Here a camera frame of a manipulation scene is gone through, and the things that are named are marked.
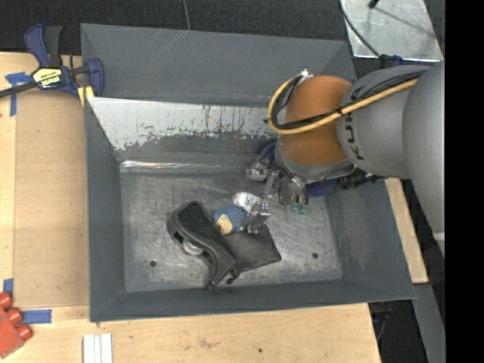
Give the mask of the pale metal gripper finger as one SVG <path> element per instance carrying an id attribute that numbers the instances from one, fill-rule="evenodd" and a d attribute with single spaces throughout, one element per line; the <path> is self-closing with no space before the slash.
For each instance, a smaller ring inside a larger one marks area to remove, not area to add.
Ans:
<path id="1" fill-rule="evenodd" d="M 261 200 L 261 197 L 243 191 L 237 192 L 232 197 L 232 203 L 239 207 L 254 207 L 256 204 L 260 203 Z"/>
<path id="2" fill-rule="evenodd" d="M 264 202 L 257 202 L 253 205 L 248 215 L 247 231 L 251 234 L 257 234 L 259 227 L 264 225 L 266 220 L 271 216 L 269 206 Z"/>

